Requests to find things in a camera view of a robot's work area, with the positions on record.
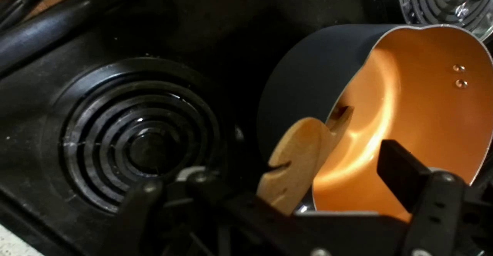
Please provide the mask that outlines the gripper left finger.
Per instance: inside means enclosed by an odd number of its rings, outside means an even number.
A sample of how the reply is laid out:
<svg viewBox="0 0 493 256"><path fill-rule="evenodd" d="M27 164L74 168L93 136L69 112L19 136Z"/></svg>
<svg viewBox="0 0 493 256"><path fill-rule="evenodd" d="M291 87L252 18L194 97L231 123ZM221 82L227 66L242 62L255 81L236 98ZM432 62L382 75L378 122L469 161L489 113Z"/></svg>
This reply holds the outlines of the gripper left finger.
<svg viewBox="0 0 493 256"><path fill-rule="evenodd" d="M282 216L205 168L150 179L124 198L101 256L294 256Z"/></svg>

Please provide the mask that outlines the black coil stove burner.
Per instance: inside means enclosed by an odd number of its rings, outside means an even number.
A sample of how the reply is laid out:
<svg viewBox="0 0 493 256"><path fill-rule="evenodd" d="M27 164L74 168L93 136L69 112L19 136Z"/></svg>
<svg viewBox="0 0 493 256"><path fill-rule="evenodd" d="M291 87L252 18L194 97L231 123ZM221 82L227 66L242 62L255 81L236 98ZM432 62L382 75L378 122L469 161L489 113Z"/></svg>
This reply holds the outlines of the black coil stove burner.
<svg viewBox="0 0 493 256"><path fill-rule="evenodd" d="M42 163L58 193L113 214L142 179L212 165L233 134L229 100L205 75L167 59L134 57L87 71L56 97Z"/></svg>

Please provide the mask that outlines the black pot with copper inside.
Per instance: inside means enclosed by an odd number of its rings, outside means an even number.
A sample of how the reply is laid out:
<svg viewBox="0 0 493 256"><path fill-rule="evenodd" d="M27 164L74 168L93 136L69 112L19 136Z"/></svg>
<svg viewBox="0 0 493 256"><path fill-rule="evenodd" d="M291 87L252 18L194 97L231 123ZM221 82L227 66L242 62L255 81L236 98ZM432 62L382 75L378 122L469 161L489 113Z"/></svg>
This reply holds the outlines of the black pot with copper inside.
<svg viewBox="0 0 493 256"><path fill-rule="evenodd" d="M257 110L262 158L268 163L295 122L327 122L347 106L350 124L305 196L316 213L407 221L377 174L381 142L396 140L430 170L474 182L493 141L493 57L452 25L322 28L295 44L265 84Z"/></svg>

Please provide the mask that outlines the coil stove burner with chrome pan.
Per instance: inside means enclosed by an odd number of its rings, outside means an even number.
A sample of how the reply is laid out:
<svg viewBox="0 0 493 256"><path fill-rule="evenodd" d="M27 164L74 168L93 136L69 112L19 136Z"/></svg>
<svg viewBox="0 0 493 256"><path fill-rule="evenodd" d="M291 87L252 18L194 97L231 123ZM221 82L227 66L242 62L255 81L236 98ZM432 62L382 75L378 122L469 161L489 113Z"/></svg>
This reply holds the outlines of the coil stove burner with chrome pan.
<svg viewBox="0 0 493 256"><path fill-rule="evenodd" d="M493 42L493 0L398 0L407 24L455 25L484 43Z"/></svg>

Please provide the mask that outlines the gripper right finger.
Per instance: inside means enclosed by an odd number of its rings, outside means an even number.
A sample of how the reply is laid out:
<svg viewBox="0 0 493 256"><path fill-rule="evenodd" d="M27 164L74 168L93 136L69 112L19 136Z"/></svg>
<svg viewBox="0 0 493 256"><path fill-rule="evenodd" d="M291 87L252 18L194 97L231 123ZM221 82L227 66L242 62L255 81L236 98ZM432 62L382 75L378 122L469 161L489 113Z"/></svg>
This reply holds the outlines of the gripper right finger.
<svg viewBox="0 0 493 256"><path fill-rule="evenodd" d="M411 214L399 256L458 256L461 240L493 256L493 185L432 171L396 140L381 142L377 173Z"/></svg>

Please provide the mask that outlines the wooden spoon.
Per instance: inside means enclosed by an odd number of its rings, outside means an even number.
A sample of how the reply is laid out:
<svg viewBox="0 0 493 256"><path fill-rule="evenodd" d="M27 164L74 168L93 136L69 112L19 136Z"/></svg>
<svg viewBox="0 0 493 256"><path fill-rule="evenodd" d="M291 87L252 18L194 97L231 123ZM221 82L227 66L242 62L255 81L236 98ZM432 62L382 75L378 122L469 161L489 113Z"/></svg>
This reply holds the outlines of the wooden spoon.
<svg viewBox="0 0 493 256"><path fill-rule="evenodd" d="M322 122L306 117L295 122L282 136L268 161L257 187L257 197L284 216L301 202L319 170L339 144L354 113L353 106Z"/></svg>

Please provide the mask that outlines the black stove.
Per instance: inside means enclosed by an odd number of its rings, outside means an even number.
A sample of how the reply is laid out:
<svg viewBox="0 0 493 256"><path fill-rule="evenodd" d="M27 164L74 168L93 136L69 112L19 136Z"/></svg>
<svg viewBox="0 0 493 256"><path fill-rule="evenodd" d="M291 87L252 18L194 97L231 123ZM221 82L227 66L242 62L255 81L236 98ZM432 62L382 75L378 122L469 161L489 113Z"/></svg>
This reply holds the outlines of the black stove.
<svg viewBox="0 0 493 256"><path fill-rule="evenodd" d="M0 32L24 17L21 2L0 0ZM42 133L56 97L79 75L123 59L178 62L205 75L227 94L233 134L205 168L229 186L257 197L271 168L257 143L257 110L273 69L306 36L336 25L409 25L398 0L130 0L89 21L0 78L0 226L45 256L101 256L117 212L107 214L60 194L42 163ZM181 169L173 178L184 170ZM493 141L474 182L493 182ZM278 233L294 256L399 256L407 221L372 213L316 213L310 195Z"/></svg>

